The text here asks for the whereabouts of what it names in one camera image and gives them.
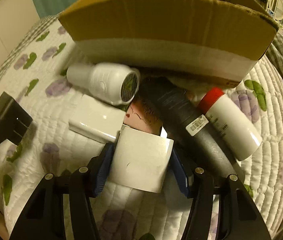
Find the white bottle red cap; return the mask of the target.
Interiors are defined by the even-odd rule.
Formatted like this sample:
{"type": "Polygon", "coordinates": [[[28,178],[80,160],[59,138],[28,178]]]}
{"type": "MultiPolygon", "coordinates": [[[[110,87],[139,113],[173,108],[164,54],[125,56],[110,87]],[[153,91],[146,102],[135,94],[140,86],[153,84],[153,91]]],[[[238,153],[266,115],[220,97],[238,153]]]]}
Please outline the white bottle red cap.
{"type": "Polygon", "coordinates": [[[253,123],[221,89],[210,89],[198,104],[238,161],[250,157],[262,143],[253,123]]]}

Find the white cylindrical device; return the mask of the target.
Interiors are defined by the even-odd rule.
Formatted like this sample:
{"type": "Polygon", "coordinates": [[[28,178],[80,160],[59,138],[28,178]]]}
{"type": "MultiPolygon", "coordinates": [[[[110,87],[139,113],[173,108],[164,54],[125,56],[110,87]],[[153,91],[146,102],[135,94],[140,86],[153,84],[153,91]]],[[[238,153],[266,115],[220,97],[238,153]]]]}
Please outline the white cylindrical device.
{"type": "Polygon", "coordinates": [[[72,85],[114,106],[129,104],[141,80],[141,74],[136,68],[109,62],[72,64],[67,69],[66,77],[72,85]]]}

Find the white rectangular box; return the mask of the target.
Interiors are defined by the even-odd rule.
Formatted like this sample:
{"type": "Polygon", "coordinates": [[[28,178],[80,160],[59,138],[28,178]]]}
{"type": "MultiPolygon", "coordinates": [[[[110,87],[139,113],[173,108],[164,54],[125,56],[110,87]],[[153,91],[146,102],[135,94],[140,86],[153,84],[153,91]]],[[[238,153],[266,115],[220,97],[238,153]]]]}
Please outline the white rectangular box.
{"type": "Polygon", "coordinates": [[[159,135],[122,128],[109,180],[133,189],[159,193],[163,187],[174,141],[159,135]]]}

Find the black remote control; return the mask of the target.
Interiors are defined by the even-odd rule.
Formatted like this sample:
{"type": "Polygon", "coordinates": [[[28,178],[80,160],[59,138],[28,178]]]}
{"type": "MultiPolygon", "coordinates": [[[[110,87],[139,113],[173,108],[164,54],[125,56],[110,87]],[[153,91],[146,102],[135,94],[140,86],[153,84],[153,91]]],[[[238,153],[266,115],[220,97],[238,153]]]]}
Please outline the black remote control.
{"type": "Polygon", "coordinates": [[[163,122],[167,132],[185,147],[186,156],[215,176],[230,174],[244,182],[245,174],[211,122],[186,97],[184,89],[166,77],[148,77],[139,94],[163,122]]]}

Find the pink patterned box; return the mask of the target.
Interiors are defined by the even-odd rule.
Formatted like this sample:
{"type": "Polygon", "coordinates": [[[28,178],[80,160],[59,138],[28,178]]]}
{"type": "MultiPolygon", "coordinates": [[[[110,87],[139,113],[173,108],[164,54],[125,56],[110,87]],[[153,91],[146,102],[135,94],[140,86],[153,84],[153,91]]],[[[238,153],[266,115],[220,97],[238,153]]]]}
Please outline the pink patterned box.
{"type": "Polygon", "coordinates": [[[155,135],[160,135],[163,126],[160,118],[140,96],[136,96],[129,105],[123,124],[155,135]]]}

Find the white floral quilt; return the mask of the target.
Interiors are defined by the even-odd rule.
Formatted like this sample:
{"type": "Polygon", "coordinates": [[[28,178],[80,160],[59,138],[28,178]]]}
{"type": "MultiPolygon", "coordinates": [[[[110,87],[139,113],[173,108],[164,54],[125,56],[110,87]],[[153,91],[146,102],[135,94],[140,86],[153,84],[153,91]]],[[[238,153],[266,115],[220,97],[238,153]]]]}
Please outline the white floral quilt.
{"type": "MultiPolygon", "coordinates": [[[[84,61],[56,18],[35,25],[0,68],[0,95],[6,92],[33,119],[19,146],[0,145],[0,211],[9,232],[42,177],[73,172],[99,154],[103,145],[68,128],[82,98],[66,68],[84,61]]],[[[228,96],[262,135],[261,147],[241,163],[244,186],[272,238],[283,220],[283,79],[266,55],[228,96]]],[[[102,239],[180,239],[189,208],[169,208],[162,194],[106,183],[92,200],[102,239]]]]}

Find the white glossy flat box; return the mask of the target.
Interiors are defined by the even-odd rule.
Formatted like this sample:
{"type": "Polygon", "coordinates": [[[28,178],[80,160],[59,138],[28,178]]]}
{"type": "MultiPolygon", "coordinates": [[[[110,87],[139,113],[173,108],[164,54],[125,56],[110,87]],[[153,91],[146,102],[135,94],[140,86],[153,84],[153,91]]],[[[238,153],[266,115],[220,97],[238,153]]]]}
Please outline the white glossy flat box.
{"type": "Polygon", "coordinates": [[[101,143],[116,142],[125,112],[84,95],[69,118],[69,129],[101,143]]]}

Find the brown cardboard box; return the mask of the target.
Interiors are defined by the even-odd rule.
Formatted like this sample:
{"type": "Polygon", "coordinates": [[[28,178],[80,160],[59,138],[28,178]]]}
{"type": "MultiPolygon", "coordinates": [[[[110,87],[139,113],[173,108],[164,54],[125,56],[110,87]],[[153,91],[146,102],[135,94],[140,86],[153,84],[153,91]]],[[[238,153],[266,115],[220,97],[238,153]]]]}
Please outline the brown cardboard box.
{"type": "Polygon", "coordinates": [[[77,0],[59,21],[93,63],[227,87],[244,79],[279,29],[256,0],[77,0]]]}

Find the white oval vanity mirror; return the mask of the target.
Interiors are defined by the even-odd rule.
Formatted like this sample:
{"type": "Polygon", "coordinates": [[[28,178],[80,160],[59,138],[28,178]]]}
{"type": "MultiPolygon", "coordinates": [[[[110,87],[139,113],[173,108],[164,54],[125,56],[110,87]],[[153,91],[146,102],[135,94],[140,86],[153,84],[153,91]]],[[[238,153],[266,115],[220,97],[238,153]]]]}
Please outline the white oval vanity mirror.
{"type": "Polygon", "coordinates": [[[274,20],[283,20],[283,0],[268,0],[267,11],[274,20]]]}

